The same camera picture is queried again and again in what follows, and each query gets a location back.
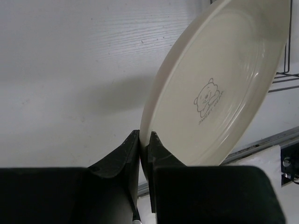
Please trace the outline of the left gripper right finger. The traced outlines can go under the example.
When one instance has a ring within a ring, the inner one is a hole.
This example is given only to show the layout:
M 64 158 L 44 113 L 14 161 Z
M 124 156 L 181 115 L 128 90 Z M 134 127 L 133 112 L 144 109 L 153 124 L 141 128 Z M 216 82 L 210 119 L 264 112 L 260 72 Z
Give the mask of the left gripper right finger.
M 154 168 L 158 166 L 166 167 L 186 167 L 177 157 L 175 157 L 162 144 L 158 134 L 154 131 L 150 134 L 149 143 L 140 150 L 141 165 L 149 185 L 149 196 L 152 213 L 156 212 L 156 193 L 154 183 Z

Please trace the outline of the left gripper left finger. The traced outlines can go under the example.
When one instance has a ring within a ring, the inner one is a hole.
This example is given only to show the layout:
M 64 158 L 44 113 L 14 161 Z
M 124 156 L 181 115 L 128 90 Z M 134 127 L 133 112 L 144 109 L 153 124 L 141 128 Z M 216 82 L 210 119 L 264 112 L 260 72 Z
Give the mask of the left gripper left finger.
M 139 131 L 89 167 L 85 223 L 130 224 L 137 210 Z

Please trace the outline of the cream bear plate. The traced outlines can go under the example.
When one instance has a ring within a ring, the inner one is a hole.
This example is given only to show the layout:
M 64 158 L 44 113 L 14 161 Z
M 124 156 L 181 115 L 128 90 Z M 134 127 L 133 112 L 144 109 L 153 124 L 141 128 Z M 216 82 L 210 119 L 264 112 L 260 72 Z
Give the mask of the cream bear plate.
M 263 103 L 288 39 L 288 0 L 217 0 L 176 40 L 144 106 L 140 143 L 156 132 L 187 166 L 218 166 Z

